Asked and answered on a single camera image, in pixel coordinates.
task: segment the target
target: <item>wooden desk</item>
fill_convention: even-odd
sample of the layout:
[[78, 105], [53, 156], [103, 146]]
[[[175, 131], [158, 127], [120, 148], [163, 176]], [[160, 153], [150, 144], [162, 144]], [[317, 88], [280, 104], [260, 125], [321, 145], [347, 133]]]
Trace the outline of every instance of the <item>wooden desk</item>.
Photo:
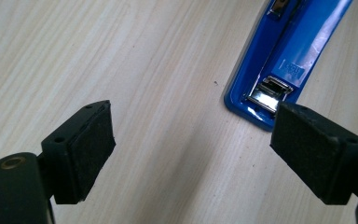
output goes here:
[[[117, 147], [88, 199], [57, 223], [354, 223], [222, 95], [265, 1], [0, 1], [0, 158], [82, 105], [112, 103]], [[358, 133], [358, 0], [300, 104]]]

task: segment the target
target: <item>table surface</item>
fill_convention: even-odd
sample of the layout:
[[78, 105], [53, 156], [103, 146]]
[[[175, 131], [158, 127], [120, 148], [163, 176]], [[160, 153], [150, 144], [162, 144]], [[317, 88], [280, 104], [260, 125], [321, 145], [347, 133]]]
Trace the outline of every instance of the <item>table surface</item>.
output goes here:
[[[0, 1], [0, 158], [110, 100], [117, 146], [57, 223], [355, 223], [230, 113], [223, 93], [266, 1]], [[358, 134], [358, 0], [298, 103]]]

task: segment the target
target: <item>black plastic arm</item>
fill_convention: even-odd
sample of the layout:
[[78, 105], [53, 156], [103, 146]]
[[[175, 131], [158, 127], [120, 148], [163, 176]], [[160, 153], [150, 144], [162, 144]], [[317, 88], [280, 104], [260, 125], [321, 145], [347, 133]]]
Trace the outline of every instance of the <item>black plastic arm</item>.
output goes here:
[[116, 143], [109, 101], [86, 105], [42, 142], [43, 153], [0, 160], [0, 224], [55, 223], [49, 198], [88, 196]]
[[356, 134], [305, 106], [282, 102], [270, 145], [325, 204], [358, 196]]

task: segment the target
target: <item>blue stapler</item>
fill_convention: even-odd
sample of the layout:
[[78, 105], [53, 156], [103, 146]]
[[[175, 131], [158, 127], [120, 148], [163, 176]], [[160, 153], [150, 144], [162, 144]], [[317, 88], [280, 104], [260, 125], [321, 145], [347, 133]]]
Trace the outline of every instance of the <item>blue stapler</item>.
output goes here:
[[296, 102], [350, 4], [271, 0], [227, 88], [227, 108], [270, 132], [278, 103]]

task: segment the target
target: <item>stapler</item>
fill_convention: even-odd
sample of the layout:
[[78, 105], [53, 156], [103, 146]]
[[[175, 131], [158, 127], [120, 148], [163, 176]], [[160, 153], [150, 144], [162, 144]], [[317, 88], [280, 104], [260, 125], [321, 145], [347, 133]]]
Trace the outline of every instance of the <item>stapler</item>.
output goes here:
[[272, 131], [278, 103], [295, 103], [351, 0], [271, 0], [237, 62], [227, 108]]

